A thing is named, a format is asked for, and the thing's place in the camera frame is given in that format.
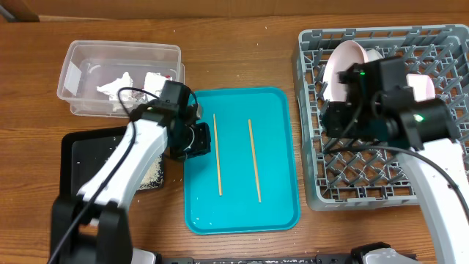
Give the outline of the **wooden chopstick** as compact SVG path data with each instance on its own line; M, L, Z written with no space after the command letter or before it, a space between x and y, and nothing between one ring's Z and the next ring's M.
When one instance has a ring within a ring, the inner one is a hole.
M217 178L218 178L218 193L221 197L223 195L223 189L221 184L221 167L220 167L220 156L219 156L219 146L218 146L218 128L216 122L216 115L213 114L213 130L214 130L214 141L215 141L215 157L216 157L216 166L217 166Z
M252 152L253 166L254 166L254 177L256 181L256 192L257 192L258 202L261 203L262 195L261 195L261 190L260 190L259 173L258 173L258 166L257 166L257 160L256 160L255 144L254 144L254 133L253 133L251 119L248 119L248 129L249 129L251 152Z

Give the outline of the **cooked rice pile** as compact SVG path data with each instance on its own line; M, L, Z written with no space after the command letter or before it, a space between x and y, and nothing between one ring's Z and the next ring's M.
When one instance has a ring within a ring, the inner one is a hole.
M159 188L163 185L164 171L163 171L163 157L158 157L147 170L139 191Z

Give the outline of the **large white plate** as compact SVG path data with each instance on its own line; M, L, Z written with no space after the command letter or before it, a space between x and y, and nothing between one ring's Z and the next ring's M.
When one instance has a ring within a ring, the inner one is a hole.
M347 86L339 82L339 72L347 70L353 64L368 62L366 51L353 40L339 44L330 55L325 66L322 82L327 84L323 97L325 100L345 101Z

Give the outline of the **grey bowl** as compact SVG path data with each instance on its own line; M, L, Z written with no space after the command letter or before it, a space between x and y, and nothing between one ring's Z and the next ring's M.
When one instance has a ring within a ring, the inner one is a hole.
M373 62L373 61L376 61L378 59L382 59L383 56L380 54L379 51L375 50L375 49L370 49L366 52L366 58L367 58L367 62Z

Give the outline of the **small white bowl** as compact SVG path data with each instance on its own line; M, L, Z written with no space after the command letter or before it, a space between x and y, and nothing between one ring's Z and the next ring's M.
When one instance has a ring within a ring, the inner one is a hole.
M435 99L435 87L428 75L409 73L406 79L408 85L413 88L415 101L420 102Z

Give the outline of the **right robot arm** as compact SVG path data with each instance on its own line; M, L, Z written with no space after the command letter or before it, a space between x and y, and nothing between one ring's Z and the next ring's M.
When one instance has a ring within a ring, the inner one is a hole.
M468 262L468 179L458 131L445 103L416 100L412 87L332 102L322 117L334 139L360 139L358 147L324 153L386 150L416 192L439 263Z

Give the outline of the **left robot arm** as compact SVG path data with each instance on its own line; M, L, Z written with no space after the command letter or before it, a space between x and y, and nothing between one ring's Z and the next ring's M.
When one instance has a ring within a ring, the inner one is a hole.
M52 207L50 263L159 263L154 253L133 246L128 210L156 158L174 160L210 152L207 123L188 124L169 106L132 110L121 142L76 197L59 196Z

